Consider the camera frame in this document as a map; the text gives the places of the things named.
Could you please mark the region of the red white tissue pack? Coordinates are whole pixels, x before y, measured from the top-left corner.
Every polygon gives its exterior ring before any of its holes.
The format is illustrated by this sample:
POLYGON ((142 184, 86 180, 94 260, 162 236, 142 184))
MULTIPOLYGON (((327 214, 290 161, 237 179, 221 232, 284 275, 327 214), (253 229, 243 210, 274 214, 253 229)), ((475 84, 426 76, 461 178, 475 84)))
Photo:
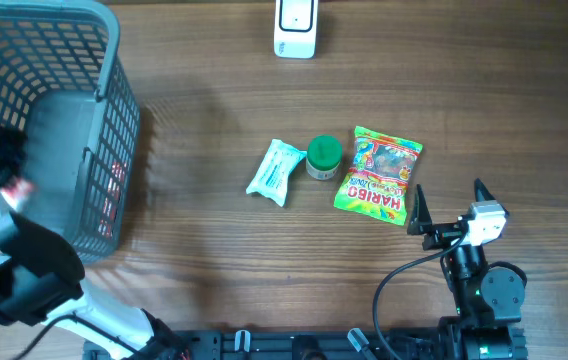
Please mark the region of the red white tissue pack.
POLYGON ((0 188, 0 193, 7 204, 15 211, 20 211, 35 191, 35 185, 21 177, 13 177, 0 188))

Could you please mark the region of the mint green wipes pack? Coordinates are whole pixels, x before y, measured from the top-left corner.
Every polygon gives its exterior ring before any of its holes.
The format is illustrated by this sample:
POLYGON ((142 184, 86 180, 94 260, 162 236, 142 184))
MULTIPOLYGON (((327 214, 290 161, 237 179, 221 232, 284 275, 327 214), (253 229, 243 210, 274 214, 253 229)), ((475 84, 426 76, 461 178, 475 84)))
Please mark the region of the mint green wipes pack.
POLYGON ((255 176, 246 188, 246 194, 258 193, 283 207, 289 176, 306 155, 306 151, 273 139, 255 176))

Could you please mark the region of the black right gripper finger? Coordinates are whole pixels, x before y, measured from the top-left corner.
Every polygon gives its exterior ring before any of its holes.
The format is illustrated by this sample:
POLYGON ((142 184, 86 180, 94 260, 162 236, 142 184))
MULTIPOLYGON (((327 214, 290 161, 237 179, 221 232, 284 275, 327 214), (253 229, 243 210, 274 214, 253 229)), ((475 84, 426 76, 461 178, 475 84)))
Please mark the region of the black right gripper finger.
POLYGON ((477 178, 474 181, 475 202, 473 203, 473 214, 475 217, 491 215, 509 216, 509 212, 500 204, 496 198, 488 191, 484 183, 477 178))
POLYGON ((413 210, 407 228, 408 235, 425 235, 432 230, 432 218, 428 210, 424 192, 420 184, 416 185, 413 210))

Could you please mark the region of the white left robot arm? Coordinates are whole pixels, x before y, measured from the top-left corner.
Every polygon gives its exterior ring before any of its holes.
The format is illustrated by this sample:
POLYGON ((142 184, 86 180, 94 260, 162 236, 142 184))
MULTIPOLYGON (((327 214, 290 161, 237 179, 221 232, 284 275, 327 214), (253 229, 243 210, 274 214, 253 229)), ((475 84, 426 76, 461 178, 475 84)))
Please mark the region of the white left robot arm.
POLYGON ((86 280, 71 246, 15 212, 0 190, 0 325, 17 322, 62 328, 113 359, 176 357, 185 349, 160 319, 86 280))

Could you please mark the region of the green lid jar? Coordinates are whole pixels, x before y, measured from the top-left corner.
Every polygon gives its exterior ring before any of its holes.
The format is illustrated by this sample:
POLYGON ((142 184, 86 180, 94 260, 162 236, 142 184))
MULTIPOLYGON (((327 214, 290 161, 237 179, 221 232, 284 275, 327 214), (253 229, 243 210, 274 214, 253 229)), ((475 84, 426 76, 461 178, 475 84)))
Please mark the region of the green lid jar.
POLYGON ((342 145, 336 137, 328 134, 315 137, 307 149, 307 173, 316 180, 333 178, 341 164, 342 155, 342 145))

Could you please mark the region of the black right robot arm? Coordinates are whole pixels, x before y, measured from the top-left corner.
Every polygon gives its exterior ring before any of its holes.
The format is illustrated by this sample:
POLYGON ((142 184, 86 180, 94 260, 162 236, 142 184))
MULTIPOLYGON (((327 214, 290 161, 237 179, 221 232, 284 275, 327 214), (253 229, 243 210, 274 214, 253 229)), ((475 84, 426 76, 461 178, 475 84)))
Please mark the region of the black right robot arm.
POLYGON ((432 221, 421 186, 407 233, 422 235, 425 250, 443 250, 440 267, 456 305, 455 316, 414 338, 417 359, 522 360, 528 357, 521 321, 527 276, 504 261, 487 261, 484 246, 502 236, 509 212, 481 180, 475 201, 454 222, 432 221))

